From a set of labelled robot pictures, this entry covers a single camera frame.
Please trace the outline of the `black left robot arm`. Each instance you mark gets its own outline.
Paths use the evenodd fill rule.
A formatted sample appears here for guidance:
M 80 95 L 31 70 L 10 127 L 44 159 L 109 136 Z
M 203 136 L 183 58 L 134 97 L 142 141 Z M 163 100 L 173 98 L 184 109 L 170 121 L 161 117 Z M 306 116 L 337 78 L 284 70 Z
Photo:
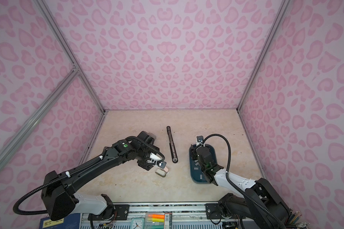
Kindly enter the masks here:
M 142 131 L 137 136 L 119 140 L 102 153 L 73 169 L 57 173 L 51 171 L 45 176 L 43 185 L 22 196 L 13 205 L 18 215 L 48 214 L 53 221 L 63 219 L 73 213 L 112 216 L 113 203 L 106 194 L 85 197 L 77 191 L 105 172 L 126 162 L 136 160 L 139 167 L 149 171 L 165 161 L 165 156 L 155 146 L 156 137 Z M 41 193 L 44 210 L 21 210 L 20 205 L 35 193 Z

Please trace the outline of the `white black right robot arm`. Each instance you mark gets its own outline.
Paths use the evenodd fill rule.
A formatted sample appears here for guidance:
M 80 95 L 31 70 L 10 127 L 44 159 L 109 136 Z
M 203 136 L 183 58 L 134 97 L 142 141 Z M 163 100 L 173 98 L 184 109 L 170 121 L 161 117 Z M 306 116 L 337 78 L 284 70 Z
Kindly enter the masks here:
M 290 209 L 282 197 L 264 178 L 253 180 L 231 173 L 231 157 L 228 158 L 226 167 L 220 166 L 214 148 L 206 143 L 214 136 L 229 143 L 220 134 L 212 134 L 206 138 L 197 136 L 196 144 L 189 149 L 189 157 L 193 164 L 198 164 L 204 181 L 230 191 L 218 202 L 217 213 L 220 217 L 238 216 L 240 220 L 246 217 L 254 220 L 261 229 L 284 229 Z

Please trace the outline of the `black long stapler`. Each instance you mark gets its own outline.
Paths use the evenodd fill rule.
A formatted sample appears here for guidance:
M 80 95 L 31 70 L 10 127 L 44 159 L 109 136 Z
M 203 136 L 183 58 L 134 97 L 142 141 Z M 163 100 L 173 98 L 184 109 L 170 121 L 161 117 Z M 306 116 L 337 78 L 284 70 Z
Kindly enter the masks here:
M 169 146 L 170 146 L 170 151 L 171 151 L 172 162 L 178 163 L 178 156 L 177 156 L 177 152 L 175 149 L 174 140 L 173 140 L 173 136 L 172 136 L 172 130 L 171 130 L 170 126 L 167 126 L 167 134 L 168 134 L 168 138 L 169 138 Z

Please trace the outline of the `pink mini stapler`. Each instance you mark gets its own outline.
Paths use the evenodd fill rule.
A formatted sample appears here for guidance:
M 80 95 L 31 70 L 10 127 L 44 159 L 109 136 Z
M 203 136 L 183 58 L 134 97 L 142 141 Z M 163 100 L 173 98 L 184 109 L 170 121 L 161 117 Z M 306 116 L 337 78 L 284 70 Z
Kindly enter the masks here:
M 163 170 L 166 174 L 169 173 L 169 169 L 168 169 L 167 167 L 163 168 L 162 170 Z

